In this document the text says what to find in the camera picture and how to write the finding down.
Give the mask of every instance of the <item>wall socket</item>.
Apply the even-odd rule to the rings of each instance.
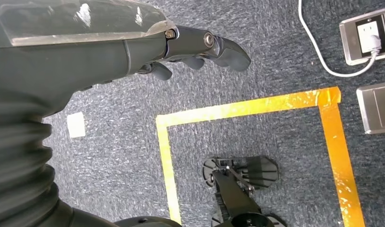
[[[381,40],[382,49],[376,59],[385,58],[385,9],[342,21],[340,32],[347,64],[357,65],[371,58],[371,35]]]

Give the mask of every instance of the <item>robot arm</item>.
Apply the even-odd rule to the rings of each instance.
[[[134,0],[0,0],[0,227],[134,225],[60,201],[45,164],[52,150],[42,145],[51,127],[41,120],[76,91],[134,73],[168,79],[161,62],[199,69],[204,59],[237,71],[250,64],[233,41],[175,26]],[[179,226],[158,220],[147,223]]]

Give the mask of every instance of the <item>power cord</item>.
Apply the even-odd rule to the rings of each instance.
[[[326,71],[328,73],[330,73],[331,75],[337,76],[337,77],[355,77],[355,76],[358,76],[358,75],[366,72],[367,70],[369,70],[370,67],[372,67],[373,63],[375,63],[376,57],[380,53],[381,41],[380,41],[380,38],[378,36],[371,35],[369,37],[369,42],[372,42],[372,47],[373,47],[373,48],[371,48],[372,58],[370,59],[369,64],[365,68],[363,68],[361,71],[358,71],[356,73],[351,73],[351,74],[341,74],[341,73],[333,72],[327,66],[325,60],[323,59],[322,54],[319,50],[319,47],[317,46],[317,43],[316,43],[312,33],[310,32],[308,26],[306,25],[306,23],[304,21],[304,18],[302,17],[302,0],[299,0],[299,2],[298,2],[298,13],[299,13],[299,20],[301,21],[302,25],[304,26],[304,29],[305,29],[306,33],[308,34],[310,40],[312,41],[312,44],[315,47],[316,53],[319,56],[320,62],[322,63],[324,69],[326,69]]]

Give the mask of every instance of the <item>white cable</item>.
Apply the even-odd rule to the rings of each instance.
[[[356,73],[351,73],[351,74],[341,74],[341,73],[336,73],[336,72],[331,71],[331,69],[327,66],[325,60],[323,59],[322,54],[319,50],[319,47],[317,46],[317,43],[316,43],[312,33],[310,32],[308,26],[306,25],[306,23],[304,21],[304,18],[302,17],[302,0],[299,0],[299,2],[298,2],[298,12],[299,12],[299,20],[301,21],[302,25],[304,26],[304,29],[305,29],[306,33],[308,34],[310,40],[312,41],[312,44],[315,47],[316,53],[319,56],[320,62],[322,63],[322,65],[326,69],[326,71],[328,73],[330,73],[331,75],[337,76],[337,77],[355,77],[355,76],[358,76],[358,75],[366,72],[368,69],[370,69],[370,67],[372,67],[373,63],[375,63],[376,57],[379,54],[380,46],[374,47],[374,49],[371,52],[372,58],[370,59],[369,64],[364,69],[362,69],[361,71],[358,71]]]

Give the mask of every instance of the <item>yellow tape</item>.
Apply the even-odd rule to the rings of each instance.
[[[181,225],[179,201],[174,179],[173,163],[171,161],[169,134],[166,125],[163,125],[161,121],[162,117],[158,116],[156,118],[156,127],[159,138],[160,157],[163,166],[164,184],[166,186],[167,203],[169,204],[170,218]]]
[[[363,223],[363,216],[338,110],[338,103],[340,102],[340,90],[337,87],[331,87],[157,116],[156,126],[170,218],[181,224],[167,127],[318,106],[325,129],[325,137],[337,191],[342,191],[339,193],[339,198],[345,227],[364,227],[364,224],[360,225]]]
[[[365,227],[338,105],[319,107],[345,227]]]

